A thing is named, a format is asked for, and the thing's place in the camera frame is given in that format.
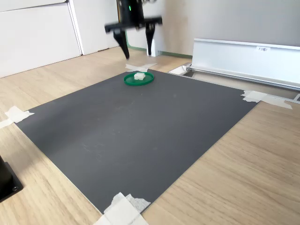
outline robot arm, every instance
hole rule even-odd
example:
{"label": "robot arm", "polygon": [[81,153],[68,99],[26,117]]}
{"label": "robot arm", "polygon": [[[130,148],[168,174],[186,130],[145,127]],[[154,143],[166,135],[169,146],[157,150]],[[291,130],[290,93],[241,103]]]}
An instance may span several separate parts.
{"label": "robot arm", "polygon": [[151,45],[155,32],[155,24],[163,24],[162,17],[144,18],[143,3],[155,2],[156,0],[117,0],[119,23],[105,25],[106,33],[113,31],[113,37],[122,48],[126,59],[129,59],[129,51],[125,30],[136,27],[146,27],[148,53],[151,55]]}

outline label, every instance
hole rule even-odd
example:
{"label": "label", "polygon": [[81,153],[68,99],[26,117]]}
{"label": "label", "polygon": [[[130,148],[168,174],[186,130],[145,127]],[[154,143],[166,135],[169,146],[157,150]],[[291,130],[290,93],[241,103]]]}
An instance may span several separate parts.
{"label": "label", "polygon": [[261,52],[261,53],[267,53],[267,52],[271,51],[271,48],[270,47],[257,46],[256,51]]}

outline black stand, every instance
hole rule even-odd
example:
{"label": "black stand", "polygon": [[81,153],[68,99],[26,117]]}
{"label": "black stand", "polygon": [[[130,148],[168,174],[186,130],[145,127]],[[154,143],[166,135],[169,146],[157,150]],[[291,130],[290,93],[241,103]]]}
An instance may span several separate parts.
{"label": "black stand", "polygon": [[0,156],[0,202],[8,199],[23,189],[16,174]]}

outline small white cube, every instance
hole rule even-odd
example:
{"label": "small white cube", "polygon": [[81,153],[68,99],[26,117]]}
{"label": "small white cube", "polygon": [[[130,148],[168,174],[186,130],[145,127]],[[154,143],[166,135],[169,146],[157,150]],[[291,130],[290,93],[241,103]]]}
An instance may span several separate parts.
{"label": "small white cube", "polygon": [[135,80],[143,80],[146,77],[144,73],[136,73],[135,74]]}

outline green ring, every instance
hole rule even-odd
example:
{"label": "green ring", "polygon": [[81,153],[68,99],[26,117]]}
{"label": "green ring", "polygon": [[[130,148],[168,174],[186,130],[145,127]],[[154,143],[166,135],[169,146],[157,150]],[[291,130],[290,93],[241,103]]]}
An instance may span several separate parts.
{"label": "green ring", "polygon": [[151,83],[154,80],[154,75],[152,73],[144,73],[146,75],[146,80],[144,78],[144,80],[135,80],[134,76],[136,73],[133,74],[128,74],[127,76],[124,77],[124,83],[129,85],[129,86],[142,86],[142,85],[146,85],[148,83]]}

